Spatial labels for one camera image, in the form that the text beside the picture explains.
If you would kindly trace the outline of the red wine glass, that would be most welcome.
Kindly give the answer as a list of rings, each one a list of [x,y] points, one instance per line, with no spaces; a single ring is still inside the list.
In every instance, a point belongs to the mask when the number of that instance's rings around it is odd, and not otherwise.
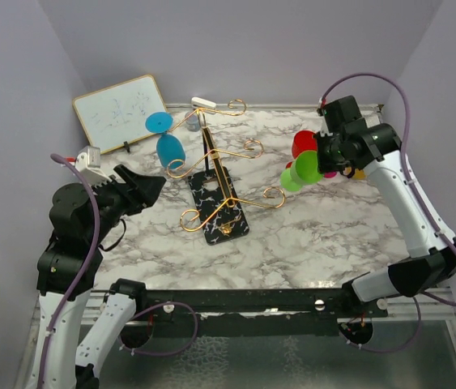
[[[315,133],[311,130],[297,132],[292,142],[292,157],[294,159],[305,151],[317,151],[317,140]]]

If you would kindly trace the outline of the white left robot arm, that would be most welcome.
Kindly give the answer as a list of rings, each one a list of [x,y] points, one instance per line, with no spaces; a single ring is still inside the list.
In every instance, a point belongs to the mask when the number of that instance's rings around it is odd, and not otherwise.
[[[166,182],[124,165],[95,187],[69,183],[52,197],[52,236],[37,263],[40,329],[28,388],[97,388],[104,361],[129,319],[147,310],[143,283],[119,280],[104,313],[84,338],[83,313],[103,259],[102,240],[121,223],[153,206]]]

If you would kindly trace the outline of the magenta wine glass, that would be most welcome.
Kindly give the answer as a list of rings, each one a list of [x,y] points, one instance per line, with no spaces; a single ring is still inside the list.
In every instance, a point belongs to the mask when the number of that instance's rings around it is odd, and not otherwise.
[[[325,173],[325,174],[324,174],[324,178],[330,179],[330,178],[336,177],[337,175],[338,175],[337,172]]]

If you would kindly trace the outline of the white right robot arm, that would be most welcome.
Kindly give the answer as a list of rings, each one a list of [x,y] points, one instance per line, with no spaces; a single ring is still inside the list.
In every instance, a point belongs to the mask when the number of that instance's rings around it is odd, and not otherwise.
[[[456,235],[441,221],[401,159],[402,141],[386,123],[368,126],[353,96],[318,110],[324,119],[317,133],[317,164],[321,173],[359,169],[379,190],[405,241],[408,256],[383,270],[370,272],[344,286],[342,311],[351,317],[365,312],[372,300],[414,297],[456,273]]]

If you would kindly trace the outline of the green wine glass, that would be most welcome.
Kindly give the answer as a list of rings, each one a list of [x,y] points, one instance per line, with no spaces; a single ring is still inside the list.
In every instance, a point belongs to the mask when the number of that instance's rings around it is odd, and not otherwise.
[[[281,186],[288,191],[296,192],[304,186],[315,184],[323,179],[318,171],[316,151],[302,152],[280,175]]]

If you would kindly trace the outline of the blue wine glass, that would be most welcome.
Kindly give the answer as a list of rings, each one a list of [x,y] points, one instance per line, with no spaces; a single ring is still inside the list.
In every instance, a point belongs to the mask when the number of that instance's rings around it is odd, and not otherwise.
[[[147,131],[159,135],[156,153],[161,165],[166,169],[177,169],[185,163],[185,151],[180,140],[170,134],[173,118],[169,113],[156,112],[145,121]]]

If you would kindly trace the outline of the orange wine glass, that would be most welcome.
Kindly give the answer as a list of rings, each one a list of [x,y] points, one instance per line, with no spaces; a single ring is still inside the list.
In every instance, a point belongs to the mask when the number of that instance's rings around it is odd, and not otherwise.
[[[363,170],[361,169],[356,169],[352,175],[352,179],[354,180],[364,180],[366,178],[366,175]]]

